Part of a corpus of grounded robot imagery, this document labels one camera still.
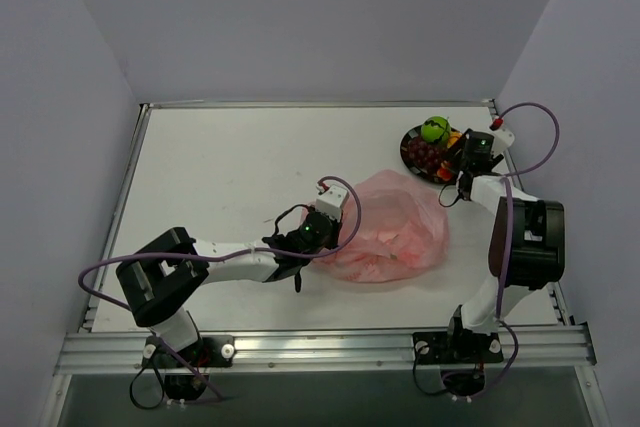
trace white wall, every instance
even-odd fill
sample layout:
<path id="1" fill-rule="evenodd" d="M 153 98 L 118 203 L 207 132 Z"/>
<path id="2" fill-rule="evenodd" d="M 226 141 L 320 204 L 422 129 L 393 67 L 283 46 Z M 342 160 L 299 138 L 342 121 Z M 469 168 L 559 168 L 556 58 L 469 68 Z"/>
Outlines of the white wall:
<path id="1" fill-rule="evenodd" d="M 557 154 L 525 186 L 565 204 L 563 285 L 578 320 L 589 321 L 613 425 L 637 425 L 640 0 L 551 0 L 498 103 L 524 100 L 559 117 Z M 522 111 L 508 121 L 517 165 L 531 165 L 551 123 Z"/>
<path id="2" fill-rule="evenodd" d="M 139 101 L 480 99 L 548 0 L 84 0 Z"/>
<path id="3" fill-rule="evenodd" d="M 137 116 L 81 0 L 0 0 L 0 423 L 39 416 Z"/>

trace pink plastic bag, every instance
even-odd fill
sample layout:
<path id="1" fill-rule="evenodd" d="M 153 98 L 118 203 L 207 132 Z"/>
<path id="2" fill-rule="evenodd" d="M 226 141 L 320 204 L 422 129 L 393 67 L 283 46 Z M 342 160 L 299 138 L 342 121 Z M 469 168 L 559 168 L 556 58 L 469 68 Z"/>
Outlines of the pink plastic bag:
<path id="1" fill-rule="evenodd" d="M 355 186 L 362 203 L 356 237 L 336 255 L 314 265 L 352 282 L 407 279 L 442 262 L 449 246 L 446 210 L 438 194 L 423 182 L 383 170 Z M 356 207 L 344 209 L 340 242 L 352 232 Z"/>

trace black plate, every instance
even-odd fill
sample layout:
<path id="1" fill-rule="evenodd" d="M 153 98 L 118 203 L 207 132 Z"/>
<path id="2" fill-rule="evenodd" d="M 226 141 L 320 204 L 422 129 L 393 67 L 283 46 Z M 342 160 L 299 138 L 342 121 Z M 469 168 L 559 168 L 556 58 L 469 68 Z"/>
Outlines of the black plate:
<path id="1" fill-rule="evenodd" d="M 436 175 L 436 172 L 438 171 L 438 169 L 435 169 L 435 170 L 423 169 L 422 167 L 418 167 L 417 165 L 415 165 L 413 161 L 409 158 L 409 142 L 411 142 L 416 137 L 420 137 L 421 127 L 422 125 L 418 125 L 413 129 L 409 130 L 409 132 L 407 132 L 406 134 L 404 134 L 404 137 L 400 142 L 400 157 L 402 158 L 402 162 L 404 162 L 404 165 L 407 166 L 407 169 L 409 169 L 409 171 L 412 174 L 417 175 L 421 179 L 424 179 L 433 184 L 440 184 L 440 185 L 451 183 L 451 180 L 446 181 Z"/>

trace black bracket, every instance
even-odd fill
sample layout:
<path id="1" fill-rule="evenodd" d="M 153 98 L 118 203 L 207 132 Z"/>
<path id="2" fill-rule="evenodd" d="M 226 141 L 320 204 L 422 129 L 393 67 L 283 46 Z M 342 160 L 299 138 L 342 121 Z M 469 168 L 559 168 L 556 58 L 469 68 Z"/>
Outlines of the black bracket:
<path id="1" fill-rule="evenodd" d="M 182 365 L 174 359 L 171 354 L 162 349 L 158 338 L 150 335 L 147 337 L 146 345 L 155 345 L 157 351 L 153 354 L 153 363 L 158 369 L 177 369 Z M 214 335 L 203 337 L 192 346 L 186 347 L 179 352 L 192 367 L 197 368 L 229 368 L 233 365 L 233 355 L 235 354 L 234 338 L 230 335 Z M 191 374 L 166 374 L 164 376 L 165 395 L 174 400 L 196 400 L 207 386 L 198 378 Z"/>
<path id="2" fill-rule="evenodd" d="M 158 339 L 150 335 L 145 342 L 146 345 L 155 345 L 159 351 L 154 356 L 154 362 L 159 369 L 178 369 L 182 365 L 175 360 L 171 354 L 162 350 L 162 346 L 158 344 Z M 194 347 L 187 347 L 180 351 L 180 355 L 189 362 L 193 367 L 214 367 L 229 368 L 233 365 L 233 355 L 223 354 L 223 349 L 228 350 L 231 346 L 232 353 L 235 351 L 235 339 L 230 335 L 212 335 L 202 337 Z"/>
<path id="3" fill-rule="evenodd" d="M 493 341 L 499 342 L 498 334 L 473 334 L 473 336 L 475 348 L 462 353 L 452 346 L 447 331 L 415 332 L 413 347 L 417 356 L 416 362 L 418 365 L 453 365 L 499 364 L 504 361 L 502 348 L 497 353 L 490 350 Z"/>

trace white table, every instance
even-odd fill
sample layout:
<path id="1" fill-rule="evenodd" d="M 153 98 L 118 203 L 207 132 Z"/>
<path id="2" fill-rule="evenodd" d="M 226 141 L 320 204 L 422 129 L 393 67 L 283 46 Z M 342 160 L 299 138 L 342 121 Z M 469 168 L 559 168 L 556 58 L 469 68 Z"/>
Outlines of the white table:
<path id="1" fill-rule="evenodd" d="M 174 226 L 215 242 L 258 239 L 272 232 L 283 210 L 312 200 L 323 175 L 352 184 L 383 169 L 411 175 L 400 159 L 400 140 L 433 115 L 460 130 L 486 129 L 491 121 L 483 106 L 152 110 L 113 255 L 133 253 Z M 478 205 L 460 202 L 448 213 L 448 259 L 420 277 L 354 284 L 305 268 L 300 294 L 292 279 L 224 282 L 199 289 L 186 308 L 202 330 L 446 326 L 487 273 L 493 226 Z M 290 216 L 281 230 L 298 221 Z M 114 267 L 103 291 L 124 298 Z M 507 321 L 556 324 L 547 290 L 525 299 Z M 140 329 L 129 312 L 99 303 L 93 332 L 132 330 Z"/>

